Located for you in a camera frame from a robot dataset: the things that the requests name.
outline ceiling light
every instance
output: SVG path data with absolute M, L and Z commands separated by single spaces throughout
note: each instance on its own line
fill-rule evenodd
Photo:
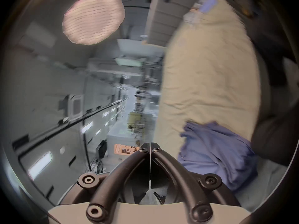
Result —
M 108 114 L 109 114 L 109 110 L 103 114 L 103 117 L 107 116 Z
M 89 124 L 85 125 L 82 129 L 81 129 L 81 134 L 84 134 L 88 129 L 90 129 L 93 126 L 93 121 L 90 122 Z
M 137 66 L 137 67 L 142 66 L 142 62 L 136 60 L 126 59 L 126 58 L 114 58 L 114 60 L 118 65 Z
M 76 44 L 96 44 L 114 33 L 125 18 L 121 0 L 78 0 L 64 14 L 63 32 Z
M 52 155 L 51 152 L 47 152 L 43 157 L 41 157 L 33 166 L 28 170 L 29 176 L 34 180 L 37 175 L 51 162 Z

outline blue towel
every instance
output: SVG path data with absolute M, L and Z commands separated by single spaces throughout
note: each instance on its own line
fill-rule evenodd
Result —
M 198 174 L 214 173 L 232 191 L 248 183 L 257 175 L 256 155 L 245 138 L 216 122 L 199 125 L 187 122 L 186 137 L 178 161 Z

